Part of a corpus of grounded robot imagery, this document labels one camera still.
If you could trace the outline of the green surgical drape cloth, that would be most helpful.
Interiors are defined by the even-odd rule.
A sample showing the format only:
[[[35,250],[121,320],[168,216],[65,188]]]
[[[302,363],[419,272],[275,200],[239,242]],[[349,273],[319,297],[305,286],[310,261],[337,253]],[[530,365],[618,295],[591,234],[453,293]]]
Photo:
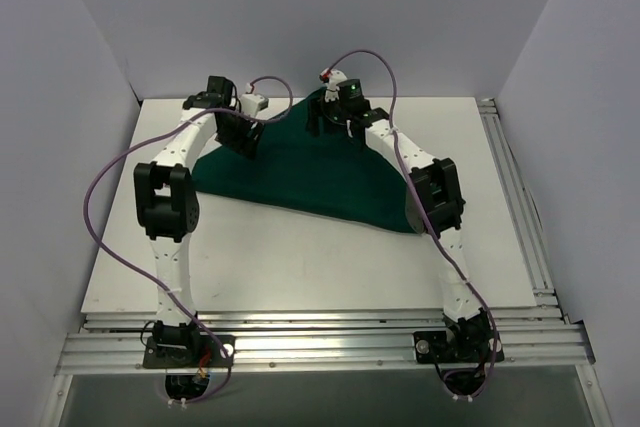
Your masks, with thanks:
[[[306,132],[309,102],[320,96],[312,92],[267,125],[253,159],[227,147],[201,156],[192,170],[196,190],[412,234],[401,174],[347,136]]]

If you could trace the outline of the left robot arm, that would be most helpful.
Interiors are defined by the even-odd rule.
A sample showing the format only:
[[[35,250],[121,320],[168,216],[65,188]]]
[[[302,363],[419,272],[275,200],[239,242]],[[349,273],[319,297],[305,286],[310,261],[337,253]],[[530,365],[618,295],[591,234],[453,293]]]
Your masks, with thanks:
[[[191,234],[200,216],[192,169],[210,140],[253,158],[264,130],[255,119],[268,98],[253,82],[237,100],[233,94],[230,80],[211,76],[205,91],[184,102],[166,146],[133,172],[137,220],[150,241],[160,282],[152,340],[179,366],[200,358],[203,341],[194,321],[189,268]]]

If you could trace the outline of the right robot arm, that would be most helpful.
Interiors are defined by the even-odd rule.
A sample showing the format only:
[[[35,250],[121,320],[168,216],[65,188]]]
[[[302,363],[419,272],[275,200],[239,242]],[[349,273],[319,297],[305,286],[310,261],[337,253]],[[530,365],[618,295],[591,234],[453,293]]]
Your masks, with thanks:
[[[391,113],[371,106],[358,79],[336,69],[319,75],[324,92],[310,102],[306,130],[317,136],[344,132],[376,153],[405,181],[405,215],[413,230],[429,236],[444,260],[438,267],[445,330],[418,351],[432,363],[488,361],[497,346],[488,309],[470,283],[462,242],[462,197],[457,167],[425,152],[392,125]]]

